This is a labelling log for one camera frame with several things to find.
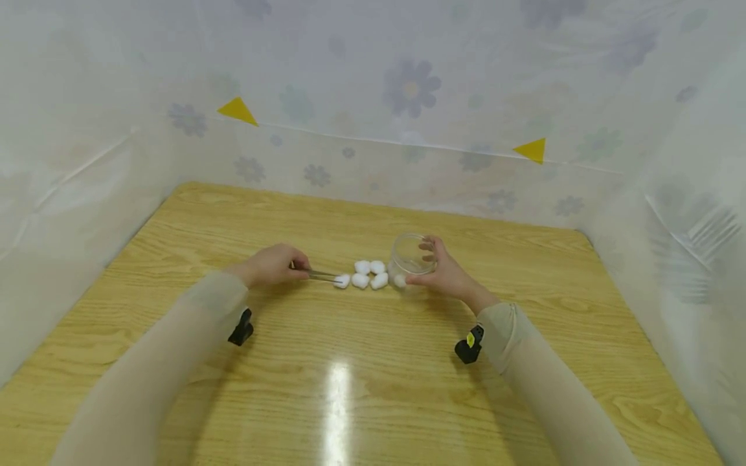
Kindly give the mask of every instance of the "cotton ball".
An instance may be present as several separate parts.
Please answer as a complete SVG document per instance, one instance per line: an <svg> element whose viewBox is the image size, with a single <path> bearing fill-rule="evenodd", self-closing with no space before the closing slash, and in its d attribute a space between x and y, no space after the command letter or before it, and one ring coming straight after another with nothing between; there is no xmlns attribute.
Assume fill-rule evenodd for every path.
<svg viewBox="0 0 746 466"><path fill-rule="evenodd" d="M334 286L345 289L350 284L350 276L347 274L337 275L334 277Z"/></svg>
<svg viewBox="0 0 746 466"><path fill-rule="evenodd" d="M352 284L359 289L365 289L368 286L370 278L368 275L355 274L352 276Z"/></svg>
<svg viewBox="0 0 746 466"><path fill-rule="evenodd" d="M404 275L397 275L394 277L394 285L399 288L404 288L407 286L407 278Z"/></svg>
<svg viewBox="0 0 746 466"><path fill-rule="evenodd" d="M374 274L380 275L385 271L386 264L384 264L380 260L374 260L373 262L371 262L371 272L373 272Z"/></svg>
<svg viewBox="0 0 746 466"><path fill-rule="evenodd" d="M371 280L371 288L373 289L381 289L388 284L389 284L389 274L387 274L386 272L376 275L373 278L373 280Z"/></svg>
<svg viewBox="0 0 746 466"><path fill-rule="evenodd" d="M358 274L367 275L371 273L371 263L368 262L367 260L359 260L355 263L355 271Z"/></svg>

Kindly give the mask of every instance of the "white wall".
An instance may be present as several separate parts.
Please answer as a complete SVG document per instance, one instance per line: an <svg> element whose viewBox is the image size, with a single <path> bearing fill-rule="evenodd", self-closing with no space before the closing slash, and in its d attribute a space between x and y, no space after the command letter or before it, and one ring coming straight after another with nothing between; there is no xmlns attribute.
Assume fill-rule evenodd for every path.
<svg viewBox="0 0 746 466"><path fill-rule="evenodd" d="M642 176L589 222L586 232L654 347L729 464L746 462L746 235L718 255L712 296L694 302L656 277L655 221L648 199L662 186L671 202L659 214L681 218L681 205L710 193L746 230L746 42L736 44L680 115ZM673 233L680 229L674 224ZM664 241L674 245L672 238ZM625 266L615 261L623 257Z"/></svg>
<svg viewBox="0 0 746 466"><path fill-rule="evenodd" d="M87 11L0 5L0 386L175 184L161 119Z"/></svg>

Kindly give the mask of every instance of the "wood grain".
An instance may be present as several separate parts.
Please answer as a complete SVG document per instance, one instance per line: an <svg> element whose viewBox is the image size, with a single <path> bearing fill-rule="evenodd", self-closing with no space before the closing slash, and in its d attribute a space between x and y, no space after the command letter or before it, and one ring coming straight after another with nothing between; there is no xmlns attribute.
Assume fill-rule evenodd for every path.
<svg viewBox="0 0 746 466"><path fill-rule="evenodd" d="M642 464L720 462L582 234L190 183L0 391L2 464L45 464L96 380L211 268L289 242L315 268L349 272L388 259L407 231L439 234L519 302ZM163 429L161 464L555 463L489 364L453 354L474 323L461 303L315 282L252 292L249 306L256 333L196 371Z"/></svg>

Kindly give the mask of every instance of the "sleeve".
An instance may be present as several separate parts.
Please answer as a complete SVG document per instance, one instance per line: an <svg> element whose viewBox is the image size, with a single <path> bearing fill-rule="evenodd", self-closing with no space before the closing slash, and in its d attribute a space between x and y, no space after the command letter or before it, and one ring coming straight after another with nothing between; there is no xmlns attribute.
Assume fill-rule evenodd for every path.
<svg viewBox="0 0 746 466"><path fill-rule="evenodd" d="M96 383L51 464L154 464L162 422L192 370L232 333L246 292L241 280L224 272L184 292Z"/></svg>
<svg viewBox="0 0 746 466"><path fill-rule="evenodd" d="M593 395L515 303L479 313L482 348L537 417L563 465L636 465Z"/></svg>

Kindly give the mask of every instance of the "black clip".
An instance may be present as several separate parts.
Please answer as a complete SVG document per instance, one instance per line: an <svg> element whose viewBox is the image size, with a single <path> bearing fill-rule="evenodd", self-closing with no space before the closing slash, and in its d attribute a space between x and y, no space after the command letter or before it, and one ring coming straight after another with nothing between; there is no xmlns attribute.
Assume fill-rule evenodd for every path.
<svg viewBox="0 0 746 466"><path fill-rule="evenodd" d="M247 307L243 314L241 314L241 320L239 320L233 333L228 337L229 342L236 346L241 346L246 342L246 340L248 340L248 337L254 333L254 326L251 325L249 319L251 319L251 310Z"/></svg>
<svg viewBox="0 0 746 466"><path fill-rule="evenodd" d="M466 339L456 343L454 351L456 355L461 359L464 364L471 364L479 357L479 352L482 350L482 337L484 336L484 329L479 325L469 330Z"/></svg>

